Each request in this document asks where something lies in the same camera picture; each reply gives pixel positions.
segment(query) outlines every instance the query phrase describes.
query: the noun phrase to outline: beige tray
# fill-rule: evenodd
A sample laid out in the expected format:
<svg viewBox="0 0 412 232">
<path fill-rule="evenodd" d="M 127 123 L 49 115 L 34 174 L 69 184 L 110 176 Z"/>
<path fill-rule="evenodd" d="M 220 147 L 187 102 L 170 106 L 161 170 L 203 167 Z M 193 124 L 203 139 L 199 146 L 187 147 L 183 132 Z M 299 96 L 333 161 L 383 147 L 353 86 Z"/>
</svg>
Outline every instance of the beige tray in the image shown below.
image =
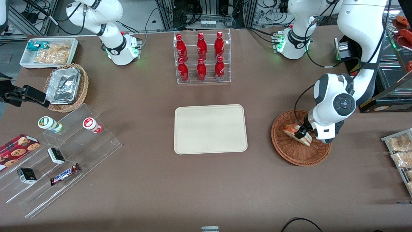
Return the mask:
<svg viewBox="0 0 412 232">
<path fill-rule="evenodd" d="M 247 148 L 241 105 L 176 109 L 174 149 L 177 154 L 244 152 Z"/>
</svg>

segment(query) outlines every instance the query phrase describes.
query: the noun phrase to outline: snickers bar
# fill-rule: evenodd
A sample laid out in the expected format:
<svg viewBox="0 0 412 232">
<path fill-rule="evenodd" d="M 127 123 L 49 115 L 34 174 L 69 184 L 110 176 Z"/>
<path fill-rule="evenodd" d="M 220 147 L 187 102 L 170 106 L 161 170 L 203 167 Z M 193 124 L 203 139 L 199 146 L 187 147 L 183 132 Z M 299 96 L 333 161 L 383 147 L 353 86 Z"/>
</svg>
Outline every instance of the snickers bar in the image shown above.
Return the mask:
<svg viewBox="0 0 412 232">
<path fill-rule="evenodd" d="M 66 171 L 58 174 L 57 176 L 55 176 L 54 178 L 50 179 L 51 185 L 55 185 L 57 182 L 66 179 L 68 176 L 70 176 L 71 174 L 77 172 L 78 170 L 80 170 L 79 164 L 77 163 L 76 165 L 71 166 L 69 169 L 67 169 Z"/>
</svg>

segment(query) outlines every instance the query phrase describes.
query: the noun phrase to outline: small box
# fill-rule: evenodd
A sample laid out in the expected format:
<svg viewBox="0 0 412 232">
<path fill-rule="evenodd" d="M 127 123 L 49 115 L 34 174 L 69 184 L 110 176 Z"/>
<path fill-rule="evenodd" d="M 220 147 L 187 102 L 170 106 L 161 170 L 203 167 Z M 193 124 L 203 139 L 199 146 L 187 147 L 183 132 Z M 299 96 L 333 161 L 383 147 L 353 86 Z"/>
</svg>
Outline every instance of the small box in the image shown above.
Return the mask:
<svg viewBox="0 0 412 232">
<path fill-rule="evenodd" d="M 0 171 L 40 147 L 40 142 L 27 135 L 19 135 L 0 147 Z"/>
<path fill-rule="evenodd" d="M 24 184 L 33 184 L 37 181 L 33 169 L 31 168 L 19 168 L 17 169 L 17 174 L 19 175 L 21 182 Z"/>
<path fill-rule="evenodd" d="M 63 157 L 63 154 L 61 151 L 57 148 L 51 147 L 47 149 L 47 152 L 49 153 L 49 156 L 51 158 L 51 161 L 56 164 L 63 164 L 65 159 Z"/>
</svg>

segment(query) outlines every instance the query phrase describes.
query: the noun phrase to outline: bottle cap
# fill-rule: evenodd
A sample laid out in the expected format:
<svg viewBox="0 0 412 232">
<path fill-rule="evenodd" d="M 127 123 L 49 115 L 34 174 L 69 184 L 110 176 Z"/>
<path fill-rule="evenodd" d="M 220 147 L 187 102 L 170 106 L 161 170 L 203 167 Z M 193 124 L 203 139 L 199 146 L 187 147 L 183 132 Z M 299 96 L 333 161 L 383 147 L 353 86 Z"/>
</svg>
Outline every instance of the bottle cap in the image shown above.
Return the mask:
<svg viewBox="0 0 412 232">
<path fill-rule="evenodd" d="M 88 130 L 92 130 L 97 126 L 96 120 L 94 120 L 94 118 L 86 118 L 83 121 L 83 127 L 88 129 Z"/>
</svg>

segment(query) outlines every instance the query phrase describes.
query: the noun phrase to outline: black box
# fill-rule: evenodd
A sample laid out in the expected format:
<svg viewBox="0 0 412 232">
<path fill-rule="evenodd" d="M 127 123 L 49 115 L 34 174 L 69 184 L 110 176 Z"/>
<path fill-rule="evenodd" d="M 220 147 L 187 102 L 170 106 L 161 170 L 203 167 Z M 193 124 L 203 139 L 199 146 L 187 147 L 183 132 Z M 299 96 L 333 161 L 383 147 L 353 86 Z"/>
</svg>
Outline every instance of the black box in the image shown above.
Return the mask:
<svg viewBox="0 0 412 232">
<path fill-rule="evenodd" d="M 64 163 L 65 159 L 59 149 L 51 147 L 47 149 L 47 152 L 49 153 L 49 156 L 53 163 L 56 163 L 56 164 Z"/>
<path fill-rule="evenodd" d="M 31 168 L 19 168 L 17 169 L 17 174 L 19 175 L 21 182 L 24 184 L 33 184 L 37 181 L 33 169 Z"/>
</svg>

